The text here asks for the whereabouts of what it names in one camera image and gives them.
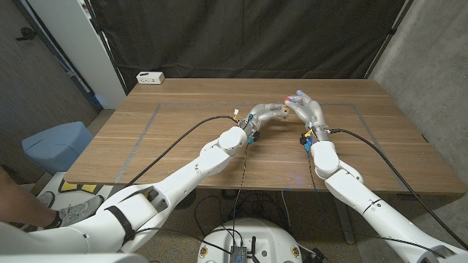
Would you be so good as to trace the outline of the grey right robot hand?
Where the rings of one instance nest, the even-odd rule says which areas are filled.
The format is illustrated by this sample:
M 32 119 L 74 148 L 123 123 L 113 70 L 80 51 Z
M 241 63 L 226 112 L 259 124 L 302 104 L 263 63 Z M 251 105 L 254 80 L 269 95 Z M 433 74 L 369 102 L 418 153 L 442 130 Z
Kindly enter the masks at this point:
M 319 141 L 329 141 L 325 117 L 320 104 L 302 90 L 296 95 L 287 96 L 284 103 L 305 123 L 306 130 L 311 131 Z

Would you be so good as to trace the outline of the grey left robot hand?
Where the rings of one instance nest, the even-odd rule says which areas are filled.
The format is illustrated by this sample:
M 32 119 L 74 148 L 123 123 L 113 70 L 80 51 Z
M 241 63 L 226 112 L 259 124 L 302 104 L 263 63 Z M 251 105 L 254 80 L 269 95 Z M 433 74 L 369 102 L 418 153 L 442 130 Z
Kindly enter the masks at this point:
M 272 118 L 286 118 L 289 112 L 283 104 L 257 104 L 241 121 L 240 127 L 247 137 L 251 137 L 260 127 Z

